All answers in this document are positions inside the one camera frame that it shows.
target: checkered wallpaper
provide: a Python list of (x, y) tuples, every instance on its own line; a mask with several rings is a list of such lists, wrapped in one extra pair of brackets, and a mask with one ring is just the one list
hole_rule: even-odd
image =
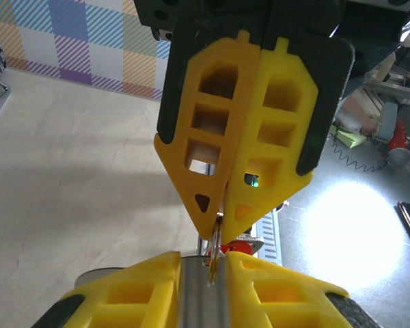
[(161, 99), (169, 42), (133, 0), (0, 0), (0, 45), (10, 67)]

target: yellow 3d-printed part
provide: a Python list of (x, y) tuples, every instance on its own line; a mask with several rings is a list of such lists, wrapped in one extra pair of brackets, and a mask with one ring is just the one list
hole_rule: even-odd
[(66, 294), (85, 300), (64, 328), (178, 328), (181, 257), (156, 256)]
[(337, 286), (235, 251), (225, 265), (231, 327), (352, 328), (325, 296), (348, 297)]
[[(158, 135), (154, 139), (156, 152), (204, 239), (210, 238), (223, 204), (260, 56), (260, 47), (248, 39), (249, 34), (240, 31), (236, 40), (222, 38), (189, 60), (174, 139), (170, 144)], [(194, 172), (194, 160), (216, 165), (215, 174)]]
[[(272, 208), (304, 188), (312, 173), (296, 166), (316, 104), (318, 88), (301, 59), (279, 38), (274, 51), (261, 50), (228, 182), (222, 243), (245, 231)], [(247, 185), (255, 174), (258, 187)]]

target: plaid wall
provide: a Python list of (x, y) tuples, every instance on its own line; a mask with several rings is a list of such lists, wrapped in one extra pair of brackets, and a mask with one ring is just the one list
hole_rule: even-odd
[(0, 0), (0, 45), (10, 67), (161, 99), (169, 42), (133, 0)]

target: tiled floor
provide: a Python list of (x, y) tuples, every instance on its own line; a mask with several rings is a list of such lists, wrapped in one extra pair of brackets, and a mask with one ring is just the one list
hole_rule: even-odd
[(159, 104), (8, 71), (0, 113), (0, 327), (30, 327), (84, 271), (197, 233), (153, 149)]

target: white floor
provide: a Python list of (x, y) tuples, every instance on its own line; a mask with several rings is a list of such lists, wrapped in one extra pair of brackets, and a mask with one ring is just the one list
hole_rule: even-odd
[(7, 71), (0, 113), (0, 327), (30, 327), (84, 271), (195, 251), (153, 149), (159, 104)]

